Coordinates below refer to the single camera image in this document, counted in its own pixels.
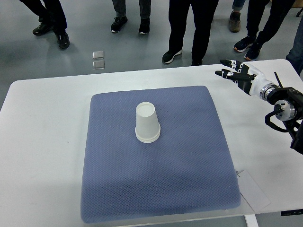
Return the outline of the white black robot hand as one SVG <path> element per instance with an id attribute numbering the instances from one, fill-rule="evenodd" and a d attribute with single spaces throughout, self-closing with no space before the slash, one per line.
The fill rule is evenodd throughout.
<path id="1" fill-rule="evenodd" d="M 215 74 L 231 80 L 237 84 L 238 88 L 250 96 L 257 96 L 265 100 L 265 93 L 269 89 L 277 88 L 277 85 L 266 79 L 263 72 L 251 64 L 237 60 L 220 60 L 220 63 L 228 67 L 228 69 L 217 70 Z"/>

